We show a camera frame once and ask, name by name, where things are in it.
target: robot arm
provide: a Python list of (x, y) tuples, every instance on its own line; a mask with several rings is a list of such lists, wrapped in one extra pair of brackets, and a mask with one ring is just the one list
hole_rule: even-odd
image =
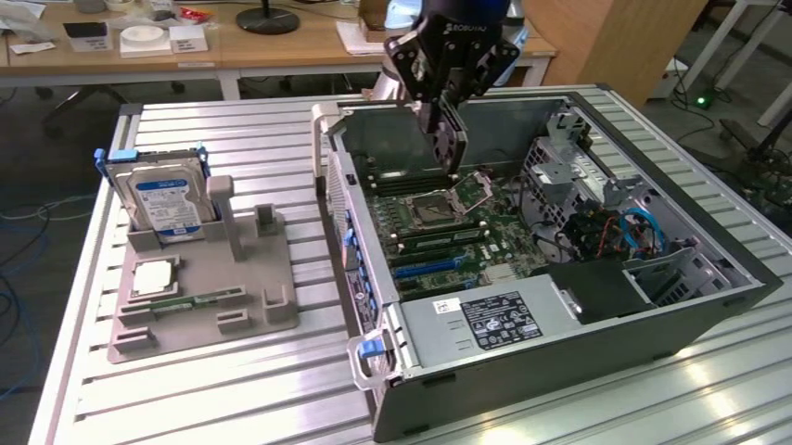
[(484, 95), (520, 56), (503, 38), (511, 0), (424, 0), (413, 30), (385, 42), (418, 124), (444, 170), (454, 173), (468, 143), (457, 107)]

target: desk lamp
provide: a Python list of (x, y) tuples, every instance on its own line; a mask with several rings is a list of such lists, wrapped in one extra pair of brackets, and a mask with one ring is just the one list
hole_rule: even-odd
[(270, 7), (270, 1), (262, 0), (262, 7), (247, 9), (237, 15), (239, 27), (257, 34), (285, 34), (300, 28), (296, 13)]

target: blue cable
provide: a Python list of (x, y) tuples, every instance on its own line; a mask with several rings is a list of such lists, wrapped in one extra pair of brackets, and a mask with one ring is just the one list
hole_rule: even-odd
[(627, 218), (628, 215), (640, 216), (649, 222), (649, 225), (652, 226), (652, 230), (655, 231), (655, 234), (657, 235), (657, 241), (660, 241), (660, 251), (665, 252), (665, 237), (664, 237), (663, 230), (660, 230), (660, 224), (657, 223), (655, 216), (652, 216), (652, 214), (648, 211), (645, 211), (644, 209), (639, 209), (637, 207), (633, 207), (632, 209), (627, 209), (624, 211), (624, 213), (621, 214), (621, 217), (619, 218), (619, 227), (621, 228), (621, 231), (624, 232), (624, 239), (628, 242), (628, 244), (631, 245), (631, 247), (640, 248), (640, 245), (639, 245), (639, 242), (635, 240), (635, 238), (631, 235), (631, 227), (629, 227), (628, 218)]
[[(20, 227), (16, 225), (3, 224), (3, 223), (0, 223), (0, 229), (8, 229), (8, 230), (11, 230), (11, 232), (23, 233), (23, 234), (34, 234), (35, 235), (39, 233), (39, 229), (28, 229), (27, 227)], [(44, 251), (47, 250), (47, 247), (50, 246), (50, 237), (47, 236), (47, 234), (42, 234), (39, 239), (42, 242), (39, 243), (39, 249), (36, 250), (36, 253), (34, 253), (32, 257), (27, 261), (23, 261), (20, 264), (18, 264), (12, 268), (7, 269), (6, 271), (0, 271), (3, 273), (3, 275), (11, 276), (11, 275), (18, 274), (26, 268), (28, 268), (31, 265), (34, 265), (34, 263), (42, 258), (42, 255), (43, 255)]]
[(30, 319), (24, 303), (12, 292), (11, 294), (0, 292), (0, 296), (3, 296), (6, 299), (10, 299), (16, 305), (18, 311), (20, 312), (20, 318), (23, 319), (23, 327), (26, 328), (27, 336), (34, 347), (34, 367), (27, 375), (20, 379), (20, 381), (16, 382), (16, 384), (3, 394), (0, 394), (2, 402), (14, 393), (14, 391), (16, 391), (18, 388), (23, 387), (27, 382), (30, 382), (36, 377), (36, 375), (39, 375), (39, 371), (42, 370), (42, 344), (39, 342), (39, 337), (36, 336), (34, 323)]

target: paper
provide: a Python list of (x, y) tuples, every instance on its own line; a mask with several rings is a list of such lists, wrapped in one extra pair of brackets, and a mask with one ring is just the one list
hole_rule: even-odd
[(46, 49), (55, 48), (55, 44), (46, 42), (43, 44), (12, 44), (8, 46), (14, 54), (38, 53)]
[(385, 54), (384, 44), (372, 44), (366, 42), (358, 23), (337, 21), (336, 29), (349, 54), (353, 56), (380, 56)]
[[(34, 16), (36, 16), (36, 19), (42, 18), (42, 14), (44, 12), (44, 9), (47, 8), (46, 5), (39, 5), (38, 3), (28, 3), (28, 2), (10, 2), (10, 3), (14, 4), (15, 6), (24, 7), (30, 11), (30, 13)], [(10, 25), (0, 18), (0, 30), (10, 30), (10, 29), (11, 29)]]

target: white sticker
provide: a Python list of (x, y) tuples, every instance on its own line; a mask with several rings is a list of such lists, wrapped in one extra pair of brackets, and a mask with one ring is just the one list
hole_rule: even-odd
[(195, 204), (187, 200), (186, 180), (155, 181), (135, 185), (154, 230), (162, 235), (187, 235), (201, 229)]
[(38, 53), (46, 49), (55, 48), (55, 44), (44, 42), (43, 44), (12, 44), (8, 46), (14, 54)]
[(434, 301), (434, 311), (440, 313), (449, 313), (456, 312), (462, 309), (460, 306), (460, 299), (441, 299), (440, 301)]
[(425, 241), (422, 243), (416, 244), (417, 248), (425, 248), (429, 246), (437, 246), (438, 244), (446, 244), (450, 243), (450, 238), (441, 238), (441, 239), (436, 239), (433, 241)]
[(214, 68), (214, 62), (181, 62), (179, 68)]

